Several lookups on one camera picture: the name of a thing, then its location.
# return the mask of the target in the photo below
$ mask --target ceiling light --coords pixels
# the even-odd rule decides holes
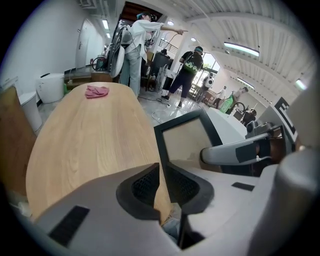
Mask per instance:
[[[231,43],[231,42],[224,42],[224,45],[226,47],[237,49],[239,51],[243,51],[243,52],[246,52],[248,54],[252,54],[254,56],[257,56],[257,57],[259,56],[259,52],[257,50],[254,50],[254,49],[251,49],[251,48],[239,45],[239,44],[235,44],[235,43]]]
[[[108,30],[108,29],[109,29],[109,26],[108,26],[107,20],[106,20],[106,19],[102,20],[102,23],[103,23],[103,25],[104,25],[104,28],[105,28],[106,30]]]
[[[303,82],[301,82],[300,79],[298,79],[296,82],[295,82],[302,90],[305,90],[307,87],[303,84]]]
[[[241,78],[237,78],[240,82],[242,82],[242,83],[244,83],[246,86],[249,86],[251,89],[254,89],[254,87],[251,85],[251,84],[249,84],[249,83],[247,83],[246,81],[243,81]]]

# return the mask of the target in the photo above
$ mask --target woman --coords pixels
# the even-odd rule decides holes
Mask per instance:
[[[154,31],[154,37],[160,35],[160,30],[173,31],[182,35],[185,30],[174,29],[164,26],[163,23],[151,22],[151,14],[143,12],[137,15],[138,20],[132,24],[130,33],[132,36],[132,43],[125,49],[122,72],[119,83],[128,85],[130,77],[130,88],[138,97],[140,91],[140,74],[141,74],[141,60],[147,61],[146,46],[152,43],[152,36],[150,32]]]

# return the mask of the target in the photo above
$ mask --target white door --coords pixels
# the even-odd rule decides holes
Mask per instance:
[[[78,45],[76,48],[75,67],[77,69],[83,68],[86,66],[88,41],[89,41],[89,37],[90,37],[90,26],[91,26],[91,24],[86,19],[83,22],[82,29],[81,29],[80,36],[79,36],[79,40],[78,40]]]

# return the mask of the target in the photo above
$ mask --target shoe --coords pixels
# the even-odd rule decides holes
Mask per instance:
[[[166,96],[161,96],[162,99],[165,99],[167,102],[169,101],[170,97],[168,97],[168,95]]]

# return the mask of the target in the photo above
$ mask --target pink cloth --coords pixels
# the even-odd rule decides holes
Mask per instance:
[[[88,85],[85,91],[85,97],[87,99],[94,99],[94,98],[100,98],[107,96],[109,93],[109,88],[107,87],[97,87],[97,86],[92,86]]]

